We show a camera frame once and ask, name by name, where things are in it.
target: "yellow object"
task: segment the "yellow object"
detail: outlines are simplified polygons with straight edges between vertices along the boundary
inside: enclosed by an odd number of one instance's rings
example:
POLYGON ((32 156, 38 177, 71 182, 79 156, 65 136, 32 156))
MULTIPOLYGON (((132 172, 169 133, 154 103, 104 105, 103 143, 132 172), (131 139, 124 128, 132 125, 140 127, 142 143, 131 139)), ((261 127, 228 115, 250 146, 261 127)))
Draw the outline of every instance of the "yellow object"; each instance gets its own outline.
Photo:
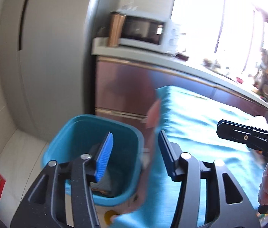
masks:
POLYGON ((111 217, 114 216, 114 215, 118 215, 118 213, 116 211, 114 211, 114 210, 109 210, 109 211, 107 211, 105 213, 104 219, 105 219, 105 222, 106 222, 107 225, 112 224, 111 217))

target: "blue tablecloth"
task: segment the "blue tablecloth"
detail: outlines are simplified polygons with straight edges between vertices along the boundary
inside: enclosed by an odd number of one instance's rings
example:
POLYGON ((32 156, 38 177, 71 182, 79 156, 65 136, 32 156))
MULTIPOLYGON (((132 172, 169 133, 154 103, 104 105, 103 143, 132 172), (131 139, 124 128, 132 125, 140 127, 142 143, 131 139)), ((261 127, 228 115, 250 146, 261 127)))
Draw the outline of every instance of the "blue tablecloth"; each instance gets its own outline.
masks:
MULTIPOLYGON (((255 127, 260 126, 258 120, 237 108, 179 87, 162 87, 157 94, 161 99, 161 117, 156 135, 164 129, 171 142, 179 144, 184 152, 191 153, 198 160, 213 162, 222 159, 257 209, 263 166, 256 162, 253 153, 244 144, 218 138, 216 128, 221 119, 255 127)), ((263 124, 262 128, 268 130, 268 125, 263 124)), ((180 183, 172 182, 167 175, 157 138, 155 146, 145 203, 137 211, 116 218, 111 227, 170 227, 180 183)), ((205 205, 206 187, 202 181, 198 226, 204 222, 205 205)))

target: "gold trim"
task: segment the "gold trim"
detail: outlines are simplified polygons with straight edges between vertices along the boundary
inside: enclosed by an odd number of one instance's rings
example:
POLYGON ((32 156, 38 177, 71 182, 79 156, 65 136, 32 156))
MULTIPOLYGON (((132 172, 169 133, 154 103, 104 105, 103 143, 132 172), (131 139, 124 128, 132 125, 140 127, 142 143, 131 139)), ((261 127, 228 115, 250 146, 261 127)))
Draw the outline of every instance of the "gold trim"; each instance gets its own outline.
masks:
POLYGON ((239 97, 239 98, 242 98, 244 100, 247 100, 249 102, 252 102, 260 107, 263 107, 265 109, 268 110, 267 107, 257 103, 256 101, 252 100, 252 99, 249 99, 247 97, 244 97, 242 94, 234 91, 234 90, 231 90, 227 87, 223 87, 219 84, 215 84, 210 81, 205 81, 205 80, 202 80, 198 77, 194 77, 194 76, 189 76, 189 74, 186 74, 186 73, 182 73, 182 72, 179 72, 177 70, 172 70, 172 69, 167 69, 167 68, 164 68, 164 67, 161 67, 161 66, 153 66, 149 63, 136 63, 136 62, 132 62, 132 61, 128 61, 128 60, 122 60, 122 59, 118 59, 118 58, 112 58, 112 57, 106 57, 106 56, 98 56, 97 57, 97 60, 98 61, 105 61, 105 62, 110 62, 110 63, 119 63, 119 64, 122 64, 122 65, 128 65, 128 66, 133 66, 133 67, 139 67, 139 68, 144 68, 144 69, 148 69, 148 70, 153 70, 153 71, 158 71, 158 72, 162 72, 164 74, 170 74, 170 75, 174 75, 174 76, 177 76, 177 77, 181 77, 181 78, 184 78, 184 79, 187 79, 187 80, 191 80, 191 81, 195 81, 197 83, 200 83, 200 84, 203 84, 203 85, 207 85, 209 87, 213 87, 215 89, 218 89, 218 90, 221 90, 221 91, 225 91, 227 93, 230 93, 236 97, 239 97))
POLYGON ((120 112, 120 111, 104 109, 104 108, 95 108, 95 112, 108 114, 108 115, 112 115, 112 116, 119 116, 119 117, 124 117, 124 118, 140 120, 142 122, 144 122, 145 119, 147 118, 147 116, 144 116, 144 115, 128 113, 128 112, 120 112))

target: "blue gripper pad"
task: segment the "blue gripper pad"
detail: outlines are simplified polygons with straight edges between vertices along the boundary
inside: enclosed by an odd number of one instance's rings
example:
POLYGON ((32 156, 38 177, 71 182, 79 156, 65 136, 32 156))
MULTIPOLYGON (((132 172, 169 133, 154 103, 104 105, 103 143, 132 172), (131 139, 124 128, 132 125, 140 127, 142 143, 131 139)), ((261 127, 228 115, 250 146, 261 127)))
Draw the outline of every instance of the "blue gripper pad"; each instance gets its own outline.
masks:
POLYGON ((111 132, 108 133, 107 137, 103 141, 100 146, 100 151, 97 153, 95 158, 96 161, 96 169, 95 169, 95 180, 96 182, 100 181, 100 179, 105 174, 107 164, 112 152, 113 148, 113 134, 111 132))

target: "trash can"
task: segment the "trash can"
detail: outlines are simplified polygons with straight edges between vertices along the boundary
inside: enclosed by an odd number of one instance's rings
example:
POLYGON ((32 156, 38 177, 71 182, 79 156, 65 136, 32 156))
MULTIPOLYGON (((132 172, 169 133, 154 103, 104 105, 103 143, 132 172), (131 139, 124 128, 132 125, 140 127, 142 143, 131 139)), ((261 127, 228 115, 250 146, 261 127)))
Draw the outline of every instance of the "trash can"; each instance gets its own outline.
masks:
MULTIPOLYGON (((69 120, 50 143, 43 155, 42 168, 51 160, 65 163, 88 153, 90 148, 101 143, 107 132, 113 134, 113 149, 107 165, 112 181, 118 188, 114 197, 93 193, 95 205, 116 206, 130 198, 136 189, 140 175, 144 138, 141 132, 124 123, 94 116, 80 115, 69 120)), ((66 182, 67 194, 71 185, 66 182)))

